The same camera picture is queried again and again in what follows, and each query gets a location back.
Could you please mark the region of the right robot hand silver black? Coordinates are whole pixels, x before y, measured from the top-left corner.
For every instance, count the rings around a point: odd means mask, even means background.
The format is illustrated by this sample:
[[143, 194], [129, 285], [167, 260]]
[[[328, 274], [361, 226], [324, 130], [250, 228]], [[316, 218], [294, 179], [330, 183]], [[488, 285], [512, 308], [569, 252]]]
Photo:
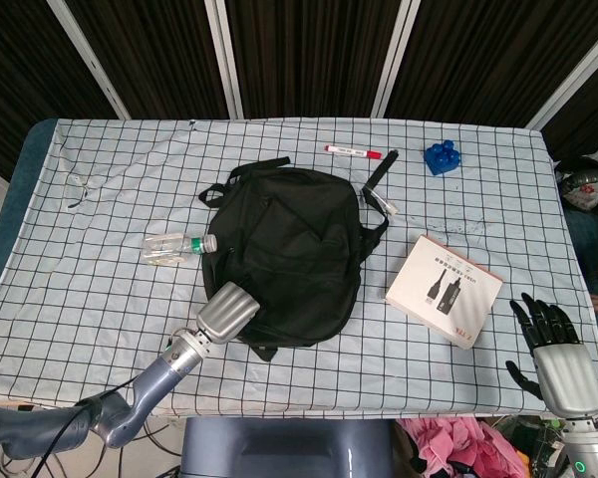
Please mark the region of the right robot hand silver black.
[[512, 380], [560, 418], [582, 419], [598, 414], [593, 361], [567, 314], [526, 293], [521, 299], [511, 300], [509, 306], [520, 325], [537, 380], [527, 378], [514, 361], [508, 360], [505, 366]]

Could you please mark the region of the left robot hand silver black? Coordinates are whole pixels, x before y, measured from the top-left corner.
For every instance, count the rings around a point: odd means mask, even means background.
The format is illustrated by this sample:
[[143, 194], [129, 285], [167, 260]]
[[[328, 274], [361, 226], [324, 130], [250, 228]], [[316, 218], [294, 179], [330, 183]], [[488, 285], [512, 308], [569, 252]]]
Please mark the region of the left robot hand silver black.
[[233, 282], [224, 284], [197, 314], [197, 327], [213, 344], [239, 335], [260, 309], [259, 303]]

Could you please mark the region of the black backpack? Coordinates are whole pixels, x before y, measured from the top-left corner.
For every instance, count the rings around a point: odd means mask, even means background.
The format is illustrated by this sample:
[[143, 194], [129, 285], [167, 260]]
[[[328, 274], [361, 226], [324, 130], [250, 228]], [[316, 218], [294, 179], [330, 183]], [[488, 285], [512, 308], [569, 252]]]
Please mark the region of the black backpack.
[[214, 210], [216, 251], [201, 259], [205, 294], [232, 282], [260, 305], [239, 339], [264, 361], [338, 335], [354, 309], [361, 266], [387, 220], [369, 228], [361, 201], [383, 210], [374, 189], [398, 158], [390, 151], [357, 193], [341, 177], [293, 167], [288, 157], [234, 168], [199, 194]]

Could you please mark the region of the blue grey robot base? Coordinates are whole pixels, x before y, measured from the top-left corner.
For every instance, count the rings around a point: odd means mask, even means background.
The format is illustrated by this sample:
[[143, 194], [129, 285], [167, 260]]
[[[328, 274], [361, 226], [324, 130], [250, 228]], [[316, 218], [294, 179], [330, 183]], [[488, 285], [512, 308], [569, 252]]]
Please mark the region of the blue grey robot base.
[[393, 478], [383, 419], [197, 417], [186, 421], [180, 478]]

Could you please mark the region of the white red printed plastic bag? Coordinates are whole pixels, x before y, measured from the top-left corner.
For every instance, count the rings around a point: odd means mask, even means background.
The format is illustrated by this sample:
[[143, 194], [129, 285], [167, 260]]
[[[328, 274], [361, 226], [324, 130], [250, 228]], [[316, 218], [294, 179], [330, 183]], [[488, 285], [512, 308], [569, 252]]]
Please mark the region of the white red printed plastic bag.
[[589, 211], [598, 206], [598, 182], [578, 186], [564, 195], [564, 199], [573, 207]]

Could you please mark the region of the clear plastic bottle green label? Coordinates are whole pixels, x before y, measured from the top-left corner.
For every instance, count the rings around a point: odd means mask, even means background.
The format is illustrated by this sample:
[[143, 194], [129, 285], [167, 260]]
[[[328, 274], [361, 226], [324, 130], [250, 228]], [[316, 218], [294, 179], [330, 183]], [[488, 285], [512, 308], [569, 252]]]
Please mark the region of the clear plastic bottle green label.
[[170, 266], [183, 262], [190, 256], [213, 253], [217, 249], [217, 239], [213, 234], [199, 237], [185, 233], [152, 235], [144, 240], [142, 258], [152, 265]]

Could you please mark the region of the light blue checkered tablecloth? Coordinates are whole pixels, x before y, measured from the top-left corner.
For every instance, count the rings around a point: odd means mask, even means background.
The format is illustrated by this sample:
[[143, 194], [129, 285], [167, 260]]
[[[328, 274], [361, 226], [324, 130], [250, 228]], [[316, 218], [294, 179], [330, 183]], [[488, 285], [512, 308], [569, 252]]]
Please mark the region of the light blue checkered tablecloth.
[[[460, 166], [433, 175], [424, 152], [447, 139]], [[598, 380], [595, 316], [537, 131], [410, 119], [61, 119], [0, 269], [0, 405], [71, 405], [144, 370], [206, 300], [199, 261], [149, 265], [145, 237], [203, 233], [212, 211], [199, 192], [242, 164], [286, 156], [355, 185], [374, 170], [327, 144], [399, 155], [378, 188], [398, 212], [363, 265], [349, 322], [271, 362], [238, 341], [216, 347], [159, 414], [540, 413], [505, 367], [513, 360], [533, 375], [508, 305], [523, 293], [569, 314]], [[385, 302], [424, 234], [503, 281], [468, 350]]]

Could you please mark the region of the pink clothing pile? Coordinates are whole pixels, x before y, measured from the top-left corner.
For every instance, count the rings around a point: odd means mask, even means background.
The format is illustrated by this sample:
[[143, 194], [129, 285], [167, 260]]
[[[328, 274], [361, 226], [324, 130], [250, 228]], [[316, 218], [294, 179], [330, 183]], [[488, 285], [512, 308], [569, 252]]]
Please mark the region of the pink clothing pile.
[[530, 478], [529, 465], [496, 429], [474, 417], [402, 418], [422, 478]]

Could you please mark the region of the white product box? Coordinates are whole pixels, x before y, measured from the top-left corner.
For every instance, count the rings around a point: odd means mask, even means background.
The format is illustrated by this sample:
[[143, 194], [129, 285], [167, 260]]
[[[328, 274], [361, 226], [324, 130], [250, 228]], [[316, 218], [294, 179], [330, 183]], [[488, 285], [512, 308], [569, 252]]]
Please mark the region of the white product box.
[[422, 235], [391, 283], [386, 302], [463, 350], [473, 347], [503, 281]]

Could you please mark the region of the white marker red cap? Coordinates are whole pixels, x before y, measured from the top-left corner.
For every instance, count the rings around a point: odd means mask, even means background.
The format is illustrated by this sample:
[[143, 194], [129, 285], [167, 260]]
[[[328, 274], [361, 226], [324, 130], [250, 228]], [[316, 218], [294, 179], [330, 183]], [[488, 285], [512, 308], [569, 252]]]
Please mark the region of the white marker red cap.
[[352, 147], [344, 147], [338, 146], [333, 144], [327, 144], [324, 147], [326, 152], [329, 152], [334, 155], [341, 155], [341, 156], [354, 156], [354, 157], [363, 157], [373, 160], [379, 160], [383, 158], [383, 154], [380, 151], [374, 151], [369, 149], [357, 149]]

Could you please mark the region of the blue building block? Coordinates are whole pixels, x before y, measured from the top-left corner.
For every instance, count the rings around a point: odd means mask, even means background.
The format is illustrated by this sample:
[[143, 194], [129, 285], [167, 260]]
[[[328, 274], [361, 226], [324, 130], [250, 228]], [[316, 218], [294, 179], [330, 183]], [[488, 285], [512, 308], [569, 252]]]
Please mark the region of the blue building block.
[[460, 152], [454, 148], [452, 140], [434, 143], [424, 152], [424, 160], [433, 175], [450, 172], [460, 166]]

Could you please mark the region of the white metal frame post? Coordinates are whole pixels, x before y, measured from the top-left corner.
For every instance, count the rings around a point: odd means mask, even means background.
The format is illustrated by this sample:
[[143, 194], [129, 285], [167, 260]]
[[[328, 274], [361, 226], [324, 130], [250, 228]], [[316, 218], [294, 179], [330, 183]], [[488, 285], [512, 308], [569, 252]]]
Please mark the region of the white metal frame post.
[[400, 2], [371, 109], [373, 119], [385, 116], [421, 3], [422, 0], [401, 0]]
[[65, 0], [46, 0], [65, 34], [120, 120], [132, 117]]
[[204, 0], [225, 102], [232, 120], [244, 120], [226, 0]]
[[598, 41], [567, 75], [525, 128], [542, 130], [598, 70]]

